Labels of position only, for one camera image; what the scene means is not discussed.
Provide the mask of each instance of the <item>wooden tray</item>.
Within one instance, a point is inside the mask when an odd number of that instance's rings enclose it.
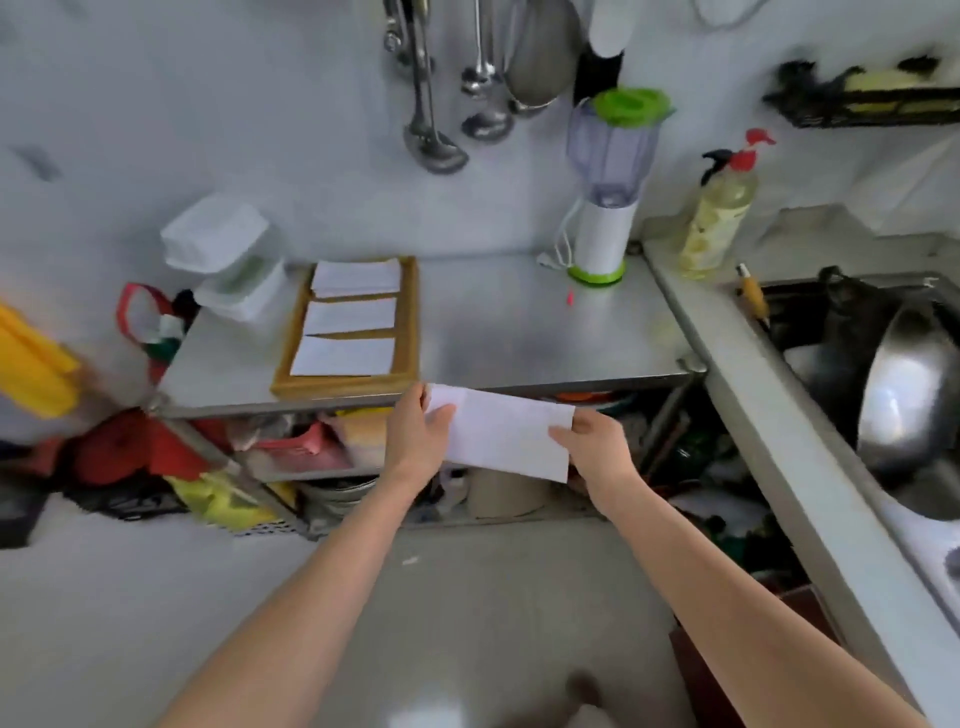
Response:
[[[388,375],[378,376],[292,376],[290,367],[300,339],[303,336],[303,318],[306,307],[312,301],[369,301],[372,299],[392,298],[390,295],[356,296],[350,298],[318,299],[313,295],[310,284],[313,281],[313,268],[300,289],[297,304],[290,320],[290,328],[283,344],[283,356],[276,367],[274,383],[270,387],[278,399],[320,399],[325,397],[363,397],[387,395],[402,392],[420,375],[420,276],[417,259],[400,259],[400,292],[396,295],[396,319],[393,329],[380,331],[351,331],[350,333],[330,333],[324,338],[330,339],[395,339],[394,362]]]

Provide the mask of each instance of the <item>hand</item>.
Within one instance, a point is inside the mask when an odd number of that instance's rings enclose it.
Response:
[[[424,415],[430,403],[425,391],[423,382],[411,385],[387,420],[387,455],[381,479],[409,485],[412,497],[423,490],[444,462],[450,421],[457,409],[448,404]]]
[[[550,427],[550,437],[570,452],[570,459],[587,482],[590,500],[608,516],[616,494],[643,484],[634,467],[623,425],[592,409],[578,408],[573,428]]]

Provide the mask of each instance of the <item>foot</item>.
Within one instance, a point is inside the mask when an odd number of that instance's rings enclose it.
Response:
[[[592,705],[602,708],[600,685],[593,675],[584,669],[571,672],[566,678],[566,695],[577,705]]]

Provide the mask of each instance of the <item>red pump cap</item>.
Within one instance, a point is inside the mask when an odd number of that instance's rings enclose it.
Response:
[[[751,149],[751,147],[755,147],[760,142],[765,144],[777,143],[773,140],[773,138],[771,138],[765,129],[748,129],[747,148],[741,149],[739,152],[736,152],[732,157],[730,157],[728,166],[734,172],[750,172],[756,164],[756,151]]]
[[[756,164],[756,152],[752,149],[744,149],[742,152],[736,152],[727,166],[734,172],[749,172]]]

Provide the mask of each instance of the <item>green blender base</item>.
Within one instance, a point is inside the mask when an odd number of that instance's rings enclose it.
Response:
[[[587,285],[611,285],[623,278],[623,272],[627,270],[627,261],[621,260],[620,265],[612,273],[588,273],[583,268],[571,266],[566,271],[572,279],[576,279]]]

